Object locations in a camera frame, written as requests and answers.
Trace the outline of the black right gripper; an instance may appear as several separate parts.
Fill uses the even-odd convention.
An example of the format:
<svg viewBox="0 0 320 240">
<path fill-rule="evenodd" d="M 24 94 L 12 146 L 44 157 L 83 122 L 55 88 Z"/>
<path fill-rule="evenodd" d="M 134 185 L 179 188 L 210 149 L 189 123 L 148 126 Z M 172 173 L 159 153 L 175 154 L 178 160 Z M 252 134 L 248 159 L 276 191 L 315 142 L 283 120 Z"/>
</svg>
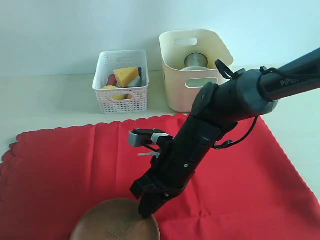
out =
<svg viewBox="0 0 320 240">
<path fill-rule="evenodd" d="M 149 218 L 168 201 L 179 196 L 208 151 L 236 126 L 236 122 L 215 124 L 188 117 L 172 142 L 161 151 L 159 160 L 151 167 L 152 174 L 147 172 L 130 187 L 133 196 L 141 198 L 139 214 Z M 157 179 L 166 189 L 160 189 Z"/>
</svg>

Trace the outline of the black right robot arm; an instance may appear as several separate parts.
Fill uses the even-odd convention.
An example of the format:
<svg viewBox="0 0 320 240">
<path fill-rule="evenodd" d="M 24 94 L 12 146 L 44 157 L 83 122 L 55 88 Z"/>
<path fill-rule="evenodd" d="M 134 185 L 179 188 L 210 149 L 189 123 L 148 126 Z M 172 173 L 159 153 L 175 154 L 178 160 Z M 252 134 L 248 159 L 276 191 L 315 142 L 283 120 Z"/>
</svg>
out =
<svg viewBox="0 0 320 240">
<path fill-rule="evenodd" d="M 150 217 L 185 190 L 210 149 L 234 146 L 232 140 L 222 144 L 219 141 L 240 121 L 256 121 L 259 116 L 271 113 L 280 99 L 320 86 L 319 50 L 280 68 L 234 72 L 221 60 L 216 60 L 215 65 L 226 82 L 222 85 L 208 82 L 202 87 L 176 136 L 156 128 L 129 132 L 129 144 L 150 149 L 152 156 L 150 169 L 130 187 L 140 201 L 138 212 L 143 218 Z"/>
</svg>

